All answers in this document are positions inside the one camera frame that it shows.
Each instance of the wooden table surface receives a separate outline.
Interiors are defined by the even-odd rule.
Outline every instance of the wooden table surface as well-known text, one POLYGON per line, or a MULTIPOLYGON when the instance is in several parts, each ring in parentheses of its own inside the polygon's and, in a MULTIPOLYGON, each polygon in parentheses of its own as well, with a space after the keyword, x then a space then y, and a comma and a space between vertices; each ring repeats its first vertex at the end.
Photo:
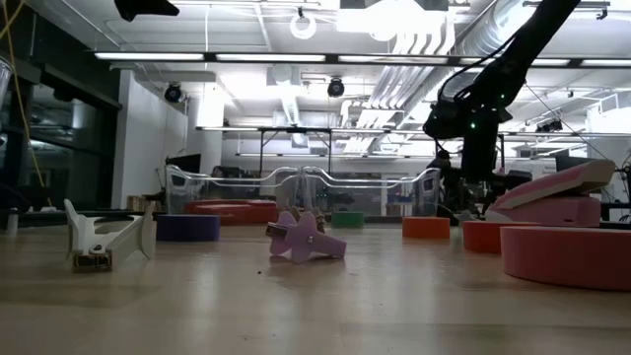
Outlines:
POLYGON ((631 294, 512 278, 461 239, 334 231, 345 260, 270 257, 261 227, 73 274, 67 229, 0 237, 0 354, 631 354, 631 294))

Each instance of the black robotic arm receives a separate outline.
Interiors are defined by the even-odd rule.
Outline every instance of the black robotic arm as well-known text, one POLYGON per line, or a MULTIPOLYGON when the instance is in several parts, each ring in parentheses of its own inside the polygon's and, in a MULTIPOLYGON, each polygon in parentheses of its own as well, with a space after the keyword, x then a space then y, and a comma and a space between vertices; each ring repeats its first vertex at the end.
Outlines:
POLYGON ((510 44, 504 53, 484 68, 471 85, 452 100, 444 98, 442 90, 439 93, 423 130, 437 140, 464 138, 461 162, 464 178, 479 181, 492 176, 498 126, 512 119, 506 107, 517 97, 534 59, 580 2, 543 0, 532 17, 507 41, 510 44))

